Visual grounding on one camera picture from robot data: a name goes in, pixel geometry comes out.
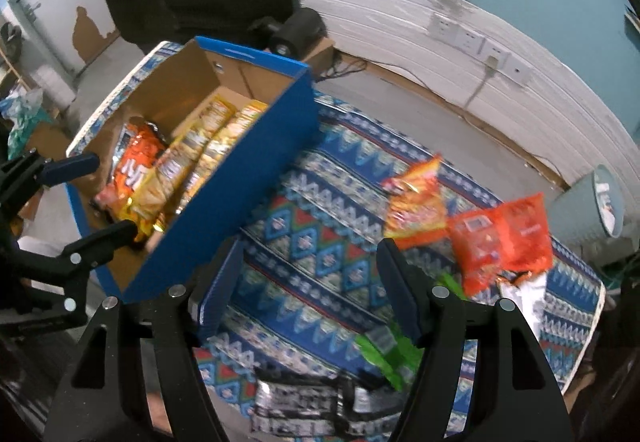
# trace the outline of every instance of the orange snack bag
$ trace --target orange snack bag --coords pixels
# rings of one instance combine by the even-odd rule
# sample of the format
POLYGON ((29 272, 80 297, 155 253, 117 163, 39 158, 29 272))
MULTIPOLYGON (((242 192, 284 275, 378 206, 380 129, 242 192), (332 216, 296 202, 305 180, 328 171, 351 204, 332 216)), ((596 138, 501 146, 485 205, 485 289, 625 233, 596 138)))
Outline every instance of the orange snack bag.
POLYGON ((129 133, 135 133, 122 156, 114 166, 111 181, 100 191, 94 201, 101 209, 110 210, 116 216, 127 199, 142 182, 145 174, 156 163, 166 146, 156 131, 147 123, 141 126, 125 125, 129 133))
POLYGON ((553 265, 542 193, 452 216, 447 229, 468 296, 491 285, 501 270, 537 274, 553 265))
POLYGON ((435 156, 382 182, 383 189, 392 194, 383 234, 399 248, 428 244, 447 235, 447 209, 438 183, 440 161, 435 156))
POLYGON ((451 247, 462 272, 462 290, 474 296, 494 282, 500 272, 500 237, 494 210, 477 210, 447 221, 451 247))

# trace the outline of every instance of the light blue trash bin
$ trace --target light blue trash bin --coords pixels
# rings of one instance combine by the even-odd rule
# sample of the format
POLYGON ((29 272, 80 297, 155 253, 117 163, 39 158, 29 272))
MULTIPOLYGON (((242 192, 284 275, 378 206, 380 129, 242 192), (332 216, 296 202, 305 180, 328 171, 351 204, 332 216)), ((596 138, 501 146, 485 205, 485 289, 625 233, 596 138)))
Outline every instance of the light blue trash bin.
POLYGON ((554 200, 546 214, 552 235, 564 244, 578 245, 619 237, 625 201, 616 178, 599 165, 554 200))

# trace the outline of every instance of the electrical outlet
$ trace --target electrical outlet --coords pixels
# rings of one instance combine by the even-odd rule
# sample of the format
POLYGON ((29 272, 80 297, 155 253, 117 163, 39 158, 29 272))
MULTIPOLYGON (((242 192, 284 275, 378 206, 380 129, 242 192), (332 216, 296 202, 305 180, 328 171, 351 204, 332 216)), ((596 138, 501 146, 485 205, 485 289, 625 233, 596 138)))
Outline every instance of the electrical outlet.
POLYGON ((505 47, 486 38, 476 58, 486 64, 489 57, 495 57, 498 60, 497 69, 501 70, 509 55, 510 52, 505 47))
POLYGON ((434 39, 453 45, 458 28, 458 24, 449 18, 434 14, 429 22, 429 35, 434 39))
POLYGON ((466 52, 470 56, 476 57, 480 52, 483 41, 484 36, 461 26, 456 33, 453 46, 466 52))
POLYGON ((510 54, 500 68, 500 72, 520 86, 525 86, 531 76, 531 65, 516 54, 510 54))

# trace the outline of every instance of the table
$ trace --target table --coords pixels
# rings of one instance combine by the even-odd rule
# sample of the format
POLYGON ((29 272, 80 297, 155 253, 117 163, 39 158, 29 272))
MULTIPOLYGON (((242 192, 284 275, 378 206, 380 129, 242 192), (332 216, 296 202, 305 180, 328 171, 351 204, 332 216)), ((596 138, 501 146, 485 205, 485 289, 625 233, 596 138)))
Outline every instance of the table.
MULTIPOLYGON (((130 90, 179 49, 163 43, 149 54, 103 102, 68 153, 81 152, 130 90)), ((257 364, 327 376, 339 370, 375 371, 353 340, 392 317, 374 260, 386 212, 380 181, 432 157, 411 138, 346 102, 321 92, 316 100, 322 141, 300 155, 242 228, 246 256, 238 284, 218 334, 196 351, 210 393, 243 416, 252 414, 257 364)), ((500 203, 446 160, 439 179, 450 214, 500 203)), ((555 240, 553 247, 540 344, 564 391, 593 335, 605 289, 570 250, 555 240)), ((406 256, 428 274, 459 271, 447 240, 412 248, 406 256)), ((491 287, 476 299, 494 303, 498 297, 491 287)), ((476 344, 468 342, 449 434, 464 427, 475 357, 476 344)))

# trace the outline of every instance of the cable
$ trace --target cable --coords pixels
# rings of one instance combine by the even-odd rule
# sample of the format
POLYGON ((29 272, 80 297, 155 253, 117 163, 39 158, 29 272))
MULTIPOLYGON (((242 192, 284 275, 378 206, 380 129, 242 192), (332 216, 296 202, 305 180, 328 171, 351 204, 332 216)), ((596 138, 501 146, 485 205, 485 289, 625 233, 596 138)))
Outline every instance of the cable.
MULTIPOLYGON (((382 65, 382 66, 387 66, 387 67, 393 67, 393 68, 398 68, 400 70, 404 70, 404 72, 409 73, 413 78, 415 78, 418 81, 418 84, 422 85, 425 89, 427 89, 430 92, 433 92, 434 94, 436 94, 436 92, 434 90, 432 90, 429 85, 427 85, 427 83, 425 83, 420 77, 418 77, 416 74, 414 74, 411 70, 409 70, 406 67, 403 67, 402 65, 398 65, 396 63, 387 63, 384 61, 378 61, 375 59, 371 59, 371 58, 367 58, 364 56, 355 56, 355 58, 357 58, 357 60, 351 62, 349 65, 347 65, 345 68, 343 68, 342 70, 337 70, 337 64, 339 62, 342 61, 342 54, 338 51, 338 50, 334 50, 334 60, 333 63, 331 65, 331 67, 329 67, 329 69, 327 70, 327 72, 330 72, 330 74, 326 74, 324 76, 321 76, 317 79, 316 82, 322 82, 325 81, 327 79, 338 79, 341 77, 345 77, 348 76, 350 74, 355 74, 358 72, 363 72, 364 70, 367 69, 367 62, 368 63, 372 63, 372 64, 377 64, 377 65, 382 65), (352 69, 350 70, 351 66, 354 66, 355 64, 357 64, 358 62, 363 62, 364 63, 364 67, 358 67, 357 69, 352 69)), ((504 148, 508 149, 509 151, 511 151, 515 156, 519 157, 520 159, 522 159, 527 165, 529 164, 528 159, 524 158, 522 156, 522 154, 520 154, 519 152, 517 152, 516 150, 514 150, 511 146, 508 146, 507 144, 501 142, 500 140, 498 140, 497 138, 495 138, 493 135, 491 135, 490 133, 487 133, 485 130, 483 130, 482 128, 480 128, 479 126, 475 125, 474 123, 470 122, 467 118, 467 116, 469 115, 469 110, 468 107, 471 104, 471 102, 479 95, 480 90, 482 90, 482 88, 484 87, 484 85, 486 84, 486 82, 491 79, 495 73, 498 71, 497 70, 497 60, 494 57, 489 57, 489 60, 492 60, 490 64, 485 64, 485 74, 484 74, 484 78, 480 81, 480 84, 476 87, 476 89, 474 90, 474 92, 471 94, 471 96, 465 101, 465 104, 462 106, 462 111, 463 111, 463 115, 462 118, 464 119, 464 121, 471 127, 475 128, 476 130, 478 130, 479 132, 484 133, 487 137, 489 137, 490 139, 492 139, 494 142, 497 142, 498 144, 500 144, 501 146, 503 146, 504 148)), ((547 162, 549 162, 549 164, 552 165, 552 167, 556 170, 558 176, 562 179, 562 180, 566 180, 564 178, 564 176, 562 176, 562 171, 560 171, 560 168, 556 165, 555 162, 553 162, 551 159, 549 159, 548 157, 545 157, 544 155, 537 155, 535 153, 529 153, 531 156, 539 159, 539 160, 546 160, 547 162)), ((541 176, 545 176, 542 171, 540 171, 538 168, 536 168, 535 166, 531 166, 533 169, 535 169, 541 176)))

